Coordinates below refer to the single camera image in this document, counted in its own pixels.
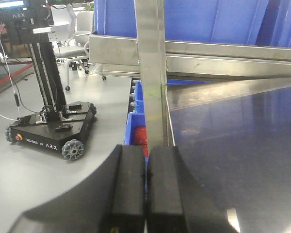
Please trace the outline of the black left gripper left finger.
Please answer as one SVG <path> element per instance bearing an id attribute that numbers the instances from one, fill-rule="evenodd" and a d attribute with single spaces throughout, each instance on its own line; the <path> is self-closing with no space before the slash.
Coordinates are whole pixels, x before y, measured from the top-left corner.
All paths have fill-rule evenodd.
<path id="1" fill-rule="evenodd" d="M 145 158 L 140 146 L 117 145 L 85 180 L 23 212 L 11 233 L 142 233 Z"/>

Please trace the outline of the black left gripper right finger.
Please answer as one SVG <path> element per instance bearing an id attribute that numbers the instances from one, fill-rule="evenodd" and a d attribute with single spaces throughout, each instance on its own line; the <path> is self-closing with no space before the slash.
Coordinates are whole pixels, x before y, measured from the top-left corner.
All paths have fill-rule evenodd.
<path id="1" fill-rule="evenodd" d="M 155 146 L 147 167 L 149 233 L 234 233 L 199 186 L 177 147 Z"/>

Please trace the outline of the black ARX mobile robot base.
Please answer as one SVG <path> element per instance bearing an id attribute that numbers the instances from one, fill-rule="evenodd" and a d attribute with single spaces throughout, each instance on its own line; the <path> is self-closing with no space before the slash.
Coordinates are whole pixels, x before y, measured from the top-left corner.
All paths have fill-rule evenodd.
<path id="1" fill-rule="evenodd" d="M 41 111 L 15 119 L 5 136 L 11 143 L 59 152 L 74 161 L 84 154 L 97 110 L 90 102 L 66 102 L 52 42 L 68 39 L 72 27 L 60 21 L 61 12 L 52 12 L 56 8 L 53 0 L 0 0 L 0 26 L 12 45 L 28 46 L 44 103 Z"/>

